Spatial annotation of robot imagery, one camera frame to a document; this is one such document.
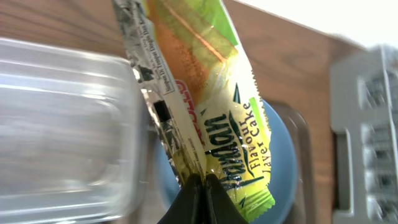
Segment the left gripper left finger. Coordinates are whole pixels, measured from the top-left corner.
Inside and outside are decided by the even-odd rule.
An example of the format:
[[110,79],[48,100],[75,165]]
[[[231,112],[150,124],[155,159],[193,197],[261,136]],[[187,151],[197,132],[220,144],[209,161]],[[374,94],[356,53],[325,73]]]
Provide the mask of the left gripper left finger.
[[202,224],[204,196],[201,177],[192,174],[158,224]]

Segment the yellow green snack wrapper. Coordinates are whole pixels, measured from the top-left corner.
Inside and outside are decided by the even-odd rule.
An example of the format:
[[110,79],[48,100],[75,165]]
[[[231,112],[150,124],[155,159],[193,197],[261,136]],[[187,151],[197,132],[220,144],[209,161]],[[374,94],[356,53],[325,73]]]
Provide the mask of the yellow green snack wrapper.
[[271,128],[224,3],[127,0],[113,7],[175,181],[213,174],[246,221],[263,215],[275,204]]

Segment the blue plate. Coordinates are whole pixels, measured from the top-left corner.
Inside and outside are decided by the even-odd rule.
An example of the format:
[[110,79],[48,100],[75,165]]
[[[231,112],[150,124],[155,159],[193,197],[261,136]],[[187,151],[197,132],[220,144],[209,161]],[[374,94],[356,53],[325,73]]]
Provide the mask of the blue plate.
[[[298,165],[295,148],[290,133],[281,117],[270,103],[264,102],[271,126],[271,182],[269,190],[275,199],[275,205],[253,224],[281,224],[287,218],[295,201],[298,181]],[[161,204],[165,211],[169,209],[180,187],[175,180],[164,148],[156,141],[154,156],[155,186],[158,188]]]

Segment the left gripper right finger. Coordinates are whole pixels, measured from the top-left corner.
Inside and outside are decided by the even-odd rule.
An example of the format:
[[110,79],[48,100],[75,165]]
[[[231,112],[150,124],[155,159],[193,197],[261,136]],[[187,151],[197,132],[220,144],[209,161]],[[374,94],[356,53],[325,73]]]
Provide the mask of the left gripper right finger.
[[234,203],[214,174],[206,176],[205,185],[205,223],[208,224],[248,224],[238,212]]

